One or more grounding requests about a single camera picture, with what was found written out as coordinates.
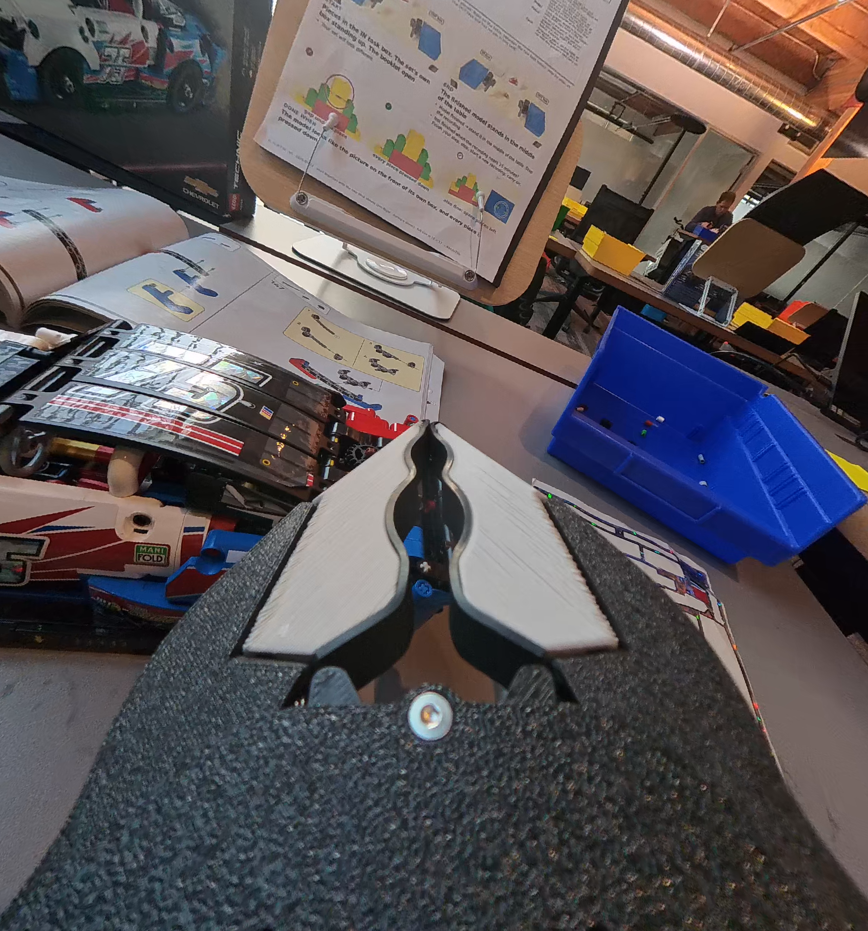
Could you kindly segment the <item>silver ventilation duct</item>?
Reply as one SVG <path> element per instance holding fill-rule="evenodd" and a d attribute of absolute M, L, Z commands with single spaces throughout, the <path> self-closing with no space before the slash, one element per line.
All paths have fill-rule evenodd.
<path fill-rule="evenodd" d="M 710 48 L 701 37 L 684 33 L 641 6 L 628 4 L 620 28 L 800 132 L 824 133 L 832 122 L 828 111 L 805 103 L 789 87 L 737 62 L 726 51 Z"/>

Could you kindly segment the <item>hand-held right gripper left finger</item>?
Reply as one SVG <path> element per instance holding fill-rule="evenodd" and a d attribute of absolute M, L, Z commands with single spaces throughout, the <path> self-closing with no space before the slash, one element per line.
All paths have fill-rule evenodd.
<path fill-rule="evenodd" d="M 414 633 L 405 538 L 421 523 L 415 451 L 428 423 L 410 427 L 322 493 L 242 643 L 242 657 L 307 669 L 337 667 L 372 681 Z"/>

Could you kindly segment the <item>black angled panel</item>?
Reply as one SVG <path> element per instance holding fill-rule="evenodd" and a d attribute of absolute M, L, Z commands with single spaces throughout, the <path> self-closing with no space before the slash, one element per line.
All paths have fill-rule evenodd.
<path fill-rule="evenodd" d="M 767 196 L 745 219 L 799 245 L 868 217 L 868 194 L 827 170 L 815 171 Z"/>

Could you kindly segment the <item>background wooden workbench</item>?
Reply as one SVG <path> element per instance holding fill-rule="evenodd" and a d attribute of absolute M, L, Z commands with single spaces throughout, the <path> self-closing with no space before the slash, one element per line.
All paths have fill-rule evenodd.
<path fill-rule="evenodd" d="M 576 243 L 569 239 L 558 239 L 557 235 L 553 234 L 547 239 L 545 251 L 567 260 L 576 261 L 581 269 L 581 275 L 602 282 L 604 286 L 640 301 L 644 305 L 651 305 L 661 310 L 668 318 L 691 328 L 697 333 L 705 334 L 712 343 L 717 345 L 728 343 L 738 351 L 759 358 L 766 364 L 787 372 L 790 377 L 799 379 L 800 382 L 811 385 L 813 388 L 822 390 L 829 387 L 820 376 L 809 366 L 803 365 L 795 355 L 773 353 L 739 336 L 736 332 L 729 330 L 727 326 L 716 323 L 714 319 L 686 309 L 684 306 L 666 298 L 662 286 L 634 274 L 618 273 L 604 264 L 595 262 L 584 250 L 581 250 Z"/>

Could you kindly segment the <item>black toy set box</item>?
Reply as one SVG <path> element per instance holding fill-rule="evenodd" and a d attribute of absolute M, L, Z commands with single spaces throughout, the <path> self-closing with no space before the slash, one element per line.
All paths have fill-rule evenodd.
<path fill-rule="evenodd" d="M 275 3 L 0 1 L 0 132 L 215 224 Z"/>

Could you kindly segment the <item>toy brick race car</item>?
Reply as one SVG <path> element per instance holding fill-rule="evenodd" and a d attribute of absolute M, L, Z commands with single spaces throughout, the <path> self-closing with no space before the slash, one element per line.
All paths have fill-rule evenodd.
<path fill-rule="evenodd" d="M 419 421 L 223 343 L 0 332 L 0 647 L 147 655 L 282 518 Z"/>

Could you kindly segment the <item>printed instruction sheet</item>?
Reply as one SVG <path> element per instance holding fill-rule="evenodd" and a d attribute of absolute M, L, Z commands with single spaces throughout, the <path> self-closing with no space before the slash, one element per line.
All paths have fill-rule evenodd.
<path fill-rule="evenodd" d="M 497 286 L 626 2 L 277 3 L 252 139 L 351 214 Z"/>

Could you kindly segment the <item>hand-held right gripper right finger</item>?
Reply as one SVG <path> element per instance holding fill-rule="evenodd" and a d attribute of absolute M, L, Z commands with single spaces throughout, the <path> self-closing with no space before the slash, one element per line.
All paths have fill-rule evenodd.
<path fill-rule="evenodd" d="M 450 533 L 451 637 L 471 666 L 510 685 L 523 667 L 618 649 L 533 486 L 441 424 L 432 426 L 432 475 Z"/>

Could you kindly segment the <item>white stand base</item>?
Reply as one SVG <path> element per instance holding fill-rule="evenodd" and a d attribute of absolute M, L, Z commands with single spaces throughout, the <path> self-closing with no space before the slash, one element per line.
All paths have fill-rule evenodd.
<path fill-rule="evenodd" d="M 430 319 L 450 320 L 461 292 L 478 282 L 466 264 L 399 239 L 314 194 L 293 194 L 289 207 L 319 231 L 293 244 L 297 257 Z"/>

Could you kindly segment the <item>blue plastic bin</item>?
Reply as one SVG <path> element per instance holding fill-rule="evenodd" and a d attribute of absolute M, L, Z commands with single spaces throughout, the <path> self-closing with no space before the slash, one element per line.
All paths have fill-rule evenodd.
<path fill-rule="evenodd" d="M 623 307 L 547 452 L 730 564 L 787 562 L 868 502 L 764 383 Z"/>

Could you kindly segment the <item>yellow notepad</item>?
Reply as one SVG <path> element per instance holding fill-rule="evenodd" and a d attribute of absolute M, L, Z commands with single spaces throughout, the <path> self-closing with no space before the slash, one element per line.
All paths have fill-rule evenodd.
<path fill-rule="evenodd" d="M 826 450 L 831 459 L 836 462 L 836 465 L 842 469 L 842 471 L 847 475 L 850 481 L 859 488 L 862 492 L 868 495 L 868 471 L 860 466 L 848 462 L 843 457 L 840 457 L 829 450 Z"/>

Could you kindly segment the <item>sticker sheet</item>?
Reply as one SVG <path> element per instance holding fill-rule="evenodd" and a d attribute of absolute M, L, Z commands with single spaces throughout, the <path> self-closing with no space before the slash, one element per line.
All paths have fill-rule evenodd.
<path fill-rule="evenodd" d="M 768 738 L 763 713 L 728 622 L 706 571 L 669 544 L 637 530 L 620 518 L 603 513 L 547 483 L 533 480 L 532 486 L 546 502 L 558 501 L 588 521 L 604 539 L 641 569 L 680 608 L 721 660 L 738 687 L 758 729 Z"/>

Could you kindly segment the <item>open building instruction booklet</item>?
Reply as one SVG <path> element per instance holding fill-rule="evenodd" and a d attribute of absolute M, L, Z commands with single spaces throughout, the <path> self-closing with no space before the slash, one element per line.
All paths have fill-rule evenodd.
<path fill-rule="evenodd" d="M 430 343 L 348 317 L 234 239 L 184 233 L 142 193 L 0 175 L 0 342 L 53 349 L 126 320 L 276 364 L 368 424 L 439 418 L 444 364 Z"/>

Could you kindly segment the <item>brown display board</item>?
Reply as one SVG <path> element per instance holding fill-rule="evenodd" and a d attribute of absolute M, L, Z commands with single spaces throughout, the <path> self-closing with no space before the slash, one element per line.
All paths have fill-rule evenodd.
<path fill-rule="evenodd" d="M 748 300 L 789 272 L 805 256 L 804 245 L 745 218 L 728 227 L 694 262 L 692 273 L 713 278 Z"/>

